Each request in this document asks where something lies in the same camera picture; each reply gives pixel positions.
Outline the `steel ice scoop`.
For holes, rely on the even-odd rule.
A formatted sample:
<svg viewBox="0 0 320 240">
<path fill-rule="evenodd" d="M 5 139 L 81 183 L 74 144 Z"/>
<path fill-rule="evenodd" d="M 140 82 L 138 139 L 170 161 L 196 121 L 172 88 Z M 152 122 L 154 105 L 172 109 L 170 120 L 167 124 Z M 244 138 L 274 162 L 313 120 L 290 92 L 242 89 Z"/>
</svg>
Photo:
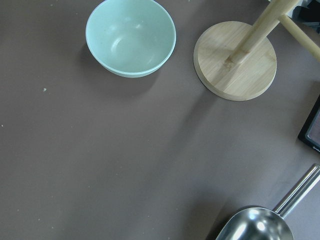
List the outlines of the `steel ice scoop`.
<svg viewBox="0 0 320 240">
<path fill-rule="evenodd" d="M 320 181 L 320 165 L 314 163 L 274 209 L 246 207 L 236 212 L 222 228 L 218 240 L 293 240 L 285 217 Z"/>
</svg>

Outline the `mint green bowl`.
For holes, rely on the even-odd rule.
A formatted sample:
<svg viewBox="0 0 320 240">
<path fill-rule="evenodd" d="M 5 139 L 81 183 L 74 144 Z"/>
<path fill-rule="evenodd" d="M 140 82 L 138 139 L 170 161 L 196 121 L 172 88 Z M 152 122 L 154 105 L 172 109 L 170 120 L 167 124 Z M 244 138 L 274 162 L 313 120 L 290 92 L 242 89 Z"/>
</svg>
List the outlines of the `mint green bowl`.
<svg viewBox="0 0 320 240">
<path fill-rule="evenodd" d="M 113 74 L 140 78 L 161 68 L 176 45 L 176 27 L 154 0 L 105 0 L 90 14 L 87 47 Z"/>
</svg>

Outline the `black framed glass rack tray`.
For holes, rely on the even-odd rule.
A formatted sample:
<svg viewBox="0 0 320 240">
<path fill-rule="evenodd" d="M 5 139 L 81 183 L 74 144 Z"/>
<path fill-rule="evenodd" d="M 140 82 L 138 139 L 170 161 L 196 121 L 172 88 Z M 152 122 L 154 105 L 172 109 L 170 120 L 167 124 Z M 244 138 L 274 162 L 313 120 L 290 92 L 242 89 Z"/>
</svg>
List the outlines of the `black framed glass rack tray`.
<svg viewBox="0 0 320 240">
<path fill-rule="evenodd" d="M 312 107 L 298 139 L 316 152 L 320 152 L 320 97 L 318 96 Z"/>
</svg>

